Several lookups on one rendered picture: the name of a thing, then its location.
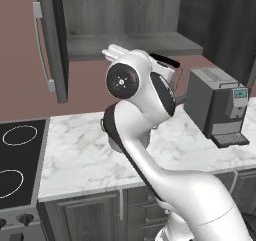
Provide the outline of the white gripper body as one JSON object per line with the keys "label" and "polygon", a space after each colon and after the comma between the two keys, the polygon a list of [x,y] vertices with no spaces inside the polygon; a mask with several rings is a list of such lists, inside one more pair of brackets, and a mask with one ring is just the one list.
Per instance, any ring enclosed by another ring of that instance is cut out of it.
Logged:
{"label": "white gripper body", "polygon": [[153,67],[154,72],[158,75],[160,81],[164,84],[169,93],[174,92],[173,75],[175,70],[165,64],[156,64]]}

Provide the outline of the dark wood tall cabinet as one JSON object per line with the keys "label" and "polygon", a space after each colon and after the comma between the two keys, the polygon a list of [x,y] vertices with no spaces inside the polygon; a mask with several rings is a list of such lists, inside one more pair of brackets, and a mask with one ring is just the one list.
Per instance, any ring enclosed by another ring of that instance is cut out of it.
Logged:
{"label": "dark wood tall cabinet", "polygon": [[244,86],[256,81],[256,0],[181,0],[177,31]]}

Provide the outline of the grey wood cabinet door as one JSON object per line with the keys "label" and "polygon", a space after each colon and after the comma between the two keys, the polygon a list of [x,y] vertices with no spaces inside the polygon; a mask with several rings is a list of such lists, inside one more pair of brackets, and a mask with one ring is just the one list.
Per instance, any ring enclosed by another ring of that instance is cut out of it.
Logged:
{"label": "grey wood cabinet door", "polygon": [[41,4],[40,20],[48,57],[49,77],[55,82],[59,103],[68,102],[69,57],[62,0],[37,0]]}

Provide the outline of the black hob stove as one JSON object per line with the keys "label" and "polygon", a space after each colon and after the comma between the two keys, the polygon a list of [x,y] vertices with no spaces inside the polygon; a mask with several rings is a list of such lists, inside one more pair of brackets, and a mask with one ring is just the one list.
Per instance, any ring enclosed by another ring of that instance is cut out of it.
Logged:
{"label": "black hob stove", "polygon": [[[38,201],[48,119],[0,122],[0,241],[49,241]],[[25,227],[18,218],[32,214]]]}

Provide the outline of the grey coffee machine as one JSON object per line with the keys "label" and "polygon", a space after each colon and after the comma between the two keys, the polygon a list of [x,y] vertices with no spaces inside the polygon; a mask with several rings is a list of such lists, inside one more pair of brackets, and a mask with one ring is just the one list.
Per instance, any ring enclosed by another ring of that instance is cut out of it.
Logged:
{"label": "grey coffee machine", "polygon": [[218,148],[249,144],[241,133],[248,101],[248,89],[220,68],[189,72],[184,110]]}

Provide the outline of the grey drawer front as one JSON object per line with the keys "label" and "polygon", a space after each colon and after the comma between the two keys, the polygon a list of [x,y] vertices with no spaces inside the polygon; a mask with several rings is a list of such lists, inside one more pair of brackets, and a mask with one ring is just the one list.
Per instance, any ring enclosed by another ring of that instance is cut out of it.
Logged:
{"label": "grey drawer front", "polygon": [[154,241],[164,223],[145,224],[127,228],[127,241]]}
{"label": "grey drawer front", "polygon": [[155,196],[146,186],[129,188],[127,190],[127,203],[129,205],[145,204],[154,200]]}
{"label": "grey drawer front", "polygon": [[165,210],[156,202],[129,205],[127,207],[127,225],[129,227],[151,223],[167,218]]}

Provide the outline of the grey wood wall cabinet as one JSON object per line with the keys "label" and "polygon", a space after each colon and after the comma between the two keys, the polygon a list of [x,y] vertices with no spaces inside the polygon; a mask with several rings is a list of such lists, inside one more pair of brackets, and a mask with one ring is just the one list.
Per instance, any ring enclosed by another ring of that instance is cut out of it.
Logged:
{"label": "grey wood wall cabinet", "polygon": [[166,56],[199,55],[178,32],[181,0],[62,0],[72,61],[101,60],[111,44]]}

